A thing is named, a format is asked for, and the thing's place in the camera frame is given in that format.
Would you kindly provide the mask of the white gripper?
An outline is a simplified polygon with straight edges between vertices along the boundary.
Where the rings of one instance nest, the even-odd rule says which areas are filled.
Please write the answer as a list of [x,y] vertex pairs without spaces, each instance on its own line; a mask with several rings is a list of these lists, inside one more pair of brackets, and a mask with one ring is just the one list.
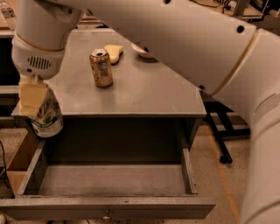
[[14,35],[12,61],[20,74],[31,76],[22,77],[19,82],[21,116],[37,115],[48,91],[48,86],[43,80],[51,79],[60,71],[64,54],[64,50],[52,52],[38,49],[26,43],[17,34]]

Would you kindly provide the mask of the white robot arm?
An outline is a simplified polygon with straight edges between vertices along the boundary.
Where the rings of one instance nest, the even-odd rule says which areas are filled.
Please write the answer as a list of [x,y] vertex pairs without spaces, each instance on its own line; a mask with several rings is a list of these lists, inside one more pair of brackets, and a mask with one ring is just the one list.
[[56,75],[85,12],[246,121],[251,152],[240,224],[280,224],[280,38],[188,0],[19,0],[17,70]]

